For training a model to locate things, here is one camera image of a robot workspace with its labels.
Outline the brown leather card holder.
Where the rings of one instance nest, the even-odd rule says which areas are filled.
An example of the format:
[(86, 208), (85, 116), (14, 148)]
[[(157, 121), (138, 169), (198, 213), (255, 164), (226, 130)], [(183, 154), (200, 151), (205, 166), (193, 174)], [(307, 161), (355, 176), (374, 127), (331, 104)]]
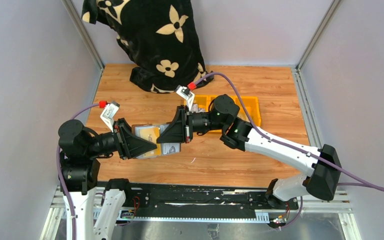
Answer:
[(156, 144), (156, 149), (145, 152), (137, 157), (137, 159), (149, 159), (159, 156), (167, 156), (176, 152), (176, 148), (171, 143), (157, 143), (157, 138), (168, 127), (168, 124), (136, 124), (133, 125), (132, 131), (137, 136), (148, 142)]

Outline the white grey card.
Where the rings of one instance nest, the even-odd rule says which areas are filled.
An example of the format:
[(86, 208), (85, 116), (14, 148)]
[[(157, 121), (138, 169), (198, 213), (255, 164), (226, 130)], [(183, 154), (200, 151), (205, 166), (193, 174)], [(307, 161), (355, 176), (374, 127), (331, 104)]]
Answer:
[(163, 156), (177, 154), (181, 151), (181, 144), (180, 143), (162, 143), (161, 149), (162, 149)]

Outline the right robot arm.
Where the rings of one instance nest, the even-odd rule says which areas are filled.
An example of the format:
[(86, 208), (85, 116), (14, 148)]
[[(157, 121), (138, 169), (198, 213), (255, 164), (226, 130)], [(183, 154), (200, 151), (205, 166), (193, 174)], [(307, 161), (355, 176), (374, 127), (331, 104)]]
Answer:
[(334, 199), (341, 165), (336, 149), (328, 144), (322, 148), (302, 145), (264, 132), (238, 117), (240, 108), (228, 95), (219, 95), (208, 112), (193, 113), (178, 106), (168, 127), (157, 143), (189, 143), (194, 134), (203, 135), (220, 130), (220, 140), (229, 148), (258, 153), (276, 159), (300, 171), (286, 179), (273, 179), (265, 195), (266, 204), (278, 209), (286, 201), (311, 195), (317, 199)]

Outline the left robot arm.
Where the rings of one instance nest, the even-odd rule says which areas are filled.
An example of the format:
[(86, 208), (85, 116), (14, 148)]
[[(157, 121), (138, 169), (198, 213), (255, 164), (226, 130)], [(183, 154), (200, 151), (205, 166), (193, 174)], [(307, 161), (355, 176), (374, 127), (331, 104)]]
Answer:
[(110, 158), (115, 152), (123, 160), (133, 159), (155, 150), (157, 145), (134, 135), (123, 118), (113, 124), (113, 131), (102, 134), (85, 127), (80, 120), (70, 119), (60, 126), (58, 135), (58, 178), (67, 213), (67, 239), (110, 240), (121, 208), (138, 202), (128, 179), (110, 179), (99, 215), (94, 218), (99, 159)]

